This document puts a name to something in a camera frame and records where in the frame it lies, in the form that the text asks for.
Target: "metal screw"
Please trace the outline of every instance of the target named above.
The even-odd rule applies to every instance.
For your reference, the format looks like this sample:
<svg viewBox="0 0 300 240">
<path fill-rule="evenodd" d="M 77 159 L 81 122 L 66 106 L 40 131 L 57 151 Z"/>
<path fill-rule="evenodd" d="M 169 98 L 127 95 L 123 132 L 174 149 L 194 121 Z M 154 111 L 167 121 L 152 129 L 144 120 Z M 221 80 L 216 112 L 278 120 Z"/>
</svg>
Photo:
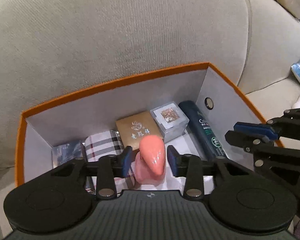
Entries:
<svg viewBox="0 0 300 240">
<path fill-rule="evenodd" d="M 99 190 L 99 195 L 102 197 L 111 197 L 114 194 L 114 191 L 110 188 L 103 188 Z"/>
<path fill-rule="evenodd" d="M 253 141 L 253 144 L 254 145 L 257 145 L 257 144 L 259 144 L 261 141 L 259 140 L 259 139 L 255 139 L 254 141 Z"/>
<path fill-rule="evenodd" d="M 255 165 L 256 167 L 261 167 L 261 166 L 263 165 L 263 160 L 257 160 L 257 161 L 254 163 L 254 165 Z"/>
<path fill-rule="evenodd" d="M 186 193 L 190 197 L 199 197 L 202 194 L 202 191 L 196 188 L 191 188 L 188 189 Z"/>
</svg>

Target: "plaid pouch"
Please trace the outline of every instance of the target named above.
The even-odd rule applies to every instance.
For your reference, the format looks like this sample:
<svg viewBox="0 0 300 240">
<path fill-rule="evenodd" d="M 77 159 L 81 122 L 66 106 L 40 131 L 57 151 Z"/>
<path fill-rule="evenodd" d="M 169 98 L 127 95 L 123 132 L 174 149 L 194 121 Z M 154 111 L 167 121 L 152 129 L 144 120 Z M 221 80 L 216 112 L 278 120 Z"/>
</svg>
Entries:
<svg viewBox="0 0 300 240">
<path fill-rule="evenodd" d="M 124 150 L 120 137 L 114 130 L 89 136 L 85 140 L 85 148 L 88 162 L 96 162 L 100 157 L 109 154 L 119 155 Z M 97 177 L 92 177 L 92 180 L 93 185 L 96 188 Z M 124 189 L 132 189 L 135 184 L 132 169 L 129 169 L 127 178 L 114 178 L 114 182 L 117 188 L 117 193 L 120 193 Z"/>
</svg>

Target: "sofa cushion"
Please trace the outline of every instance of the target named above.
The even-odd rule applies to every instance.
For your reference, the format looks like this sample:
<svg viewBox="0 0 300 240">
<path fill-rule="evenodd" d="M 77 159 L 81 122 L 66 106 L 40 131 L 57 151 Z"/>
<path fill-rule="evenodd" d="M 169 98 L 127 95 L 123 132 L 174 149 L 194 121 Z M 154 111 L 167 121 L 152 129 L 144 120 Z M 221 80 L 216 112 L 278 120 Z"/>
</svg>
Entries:
<svg viewBox="0 0 300 240">
<path fill-rule="evenodd" d="M 283 111 L 291 109 L 300 95 L 300 84 L 293 76 L 274 83 L 261 90 L 249 93 L 247 97 L 263 114 L 266 120 L 280 117 Z M 281 138 L 287 148 L 300 149 L 300 141 Z"/>
<path fill-rule="evenodd" d="M 238 84 L 244 93 L 285 79 L 290 66 L 300 61 L 300 22 L 274 0 L 247 3 L 250 44 Z"/>
<path fill-rule="evenodd" d="M 0 167 L 19 114 L 119 77 L 210 61 L 237 84 L 245 0 L 0 0 Z"/>
</svg>

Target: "small box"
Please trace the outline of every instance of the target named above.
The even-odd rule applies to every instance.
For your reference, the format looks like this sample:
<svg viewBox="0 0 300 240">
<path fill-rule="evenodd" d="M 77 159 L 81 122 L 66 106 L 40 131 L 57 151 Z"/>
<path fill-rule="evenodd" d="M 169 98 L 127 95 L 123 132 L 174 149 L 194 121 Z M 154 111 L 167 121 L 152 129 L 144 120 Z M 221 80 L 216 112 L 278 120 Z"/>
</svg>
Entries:
<svg viewBox="0 0 300 240">
<path fill-rule="evenodd" d="M 162 138 L 160 130 L 149 111 L 135 114 L 115 122 L 124 147 L 131 146 L 135 153 L 143 136 L 154 134 Z"/>
<path fill-rule="evenodd" d="M 165 143 L 181 136 L 189 122 L 175 102 L 152 109 L 150 113 L 160 127 Z"/>
</svg>

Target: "gold box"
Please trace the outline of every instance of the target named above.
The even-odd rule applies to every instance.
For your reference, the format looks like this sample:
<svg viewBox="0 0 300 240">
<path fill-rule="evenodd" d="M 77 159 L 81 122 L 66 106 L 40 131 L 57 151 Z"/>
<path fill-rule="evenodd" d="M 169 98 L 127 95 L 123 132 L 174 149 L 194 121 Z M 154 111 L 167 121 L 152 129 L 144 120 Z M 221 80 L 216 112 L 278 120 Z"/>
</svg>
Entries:
<svg viewBox="0 0 300 240">
<path fill-rule="evenodd" d="M 152 134 L 163 138 L 149 111 L 117 120 L 115 123 L 123 146 L 131 146 L 135 153 L 139 150 L 143 136 Z"/>
</svg>

